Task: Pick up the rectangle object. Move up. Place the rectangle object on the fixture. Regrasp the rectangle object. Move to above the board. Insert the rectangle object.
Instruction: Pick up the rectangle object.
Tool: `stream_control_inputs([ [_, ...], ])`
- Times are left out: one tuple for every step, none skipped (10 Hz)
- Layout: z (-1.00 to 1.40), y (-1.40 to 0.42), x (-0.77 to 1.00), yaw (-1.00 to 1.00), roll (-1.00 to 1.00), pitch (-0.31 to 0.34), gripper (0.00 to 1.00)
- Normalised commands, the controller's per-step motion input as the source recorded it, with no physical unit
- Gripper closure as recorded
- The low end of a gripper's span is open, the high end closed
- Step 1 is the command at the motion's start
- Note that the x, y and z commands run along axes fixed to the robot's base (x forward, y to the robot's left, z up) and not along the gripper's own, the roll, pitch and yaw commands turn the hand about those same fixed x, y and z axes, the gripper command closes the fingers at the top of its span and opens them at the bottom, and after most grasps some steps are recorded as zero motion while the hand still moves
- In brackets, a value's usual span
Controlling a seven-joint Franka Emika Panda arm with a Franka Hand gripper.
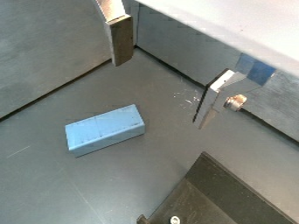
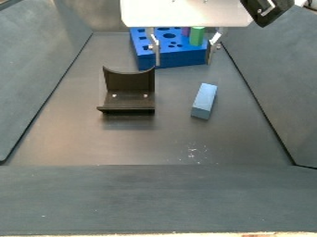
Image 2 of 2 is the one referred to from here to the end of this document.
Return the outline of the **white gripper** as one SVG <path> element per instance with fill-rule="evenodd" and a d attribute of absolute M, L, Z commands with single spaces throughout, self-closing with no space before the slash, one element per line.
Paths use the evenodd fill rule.
<path fill-rule="evenodd" d="M 150 27 L 146 36 L 157 67 L 160 39 L 153 27 L 245 27 L 253 21 L 240 0 L 121 0 L 121 12 L 128 27 Z M 223 29 L 217 28 L 208 43 L 208 64 L 223 36 Z"/>

